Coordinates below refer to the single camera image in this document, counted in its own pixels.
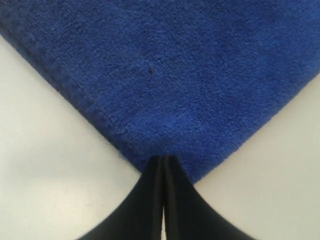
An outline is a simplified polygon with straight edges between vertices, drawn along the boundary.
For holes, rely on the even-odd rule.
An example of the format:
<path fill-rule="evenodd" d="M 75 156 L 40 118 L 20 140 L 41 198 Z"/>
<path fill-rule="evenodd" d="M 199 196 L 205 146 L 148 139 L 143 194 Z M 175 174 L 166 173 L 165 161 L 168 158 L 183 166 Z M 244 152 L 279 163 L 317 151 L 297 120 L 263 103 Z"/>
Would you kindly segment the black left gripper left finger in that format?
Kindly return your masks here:
<path fill-rule="evenodd" d="M 123 202 L 81 240 L 160 240 L 163 222 L 163 162 L 147 166 Z"/>

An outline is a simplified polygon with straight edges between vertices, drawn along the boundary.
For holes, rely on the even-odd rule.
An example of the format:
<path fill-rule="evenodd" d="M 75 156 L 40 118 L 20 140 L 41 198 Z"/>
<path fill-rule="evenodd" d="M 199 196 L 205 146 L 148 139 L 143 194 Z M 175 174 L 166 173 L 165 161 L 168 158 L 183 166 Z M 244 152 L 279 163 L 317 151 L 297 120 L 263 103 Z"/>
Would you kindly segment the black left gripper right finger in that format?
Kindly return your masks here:
<path fill-rule="evenodd" d="M 168 240 L 248 238 L 201 197 L 176 157 L 165 156 L 162 166 L 165 234 Z"/>

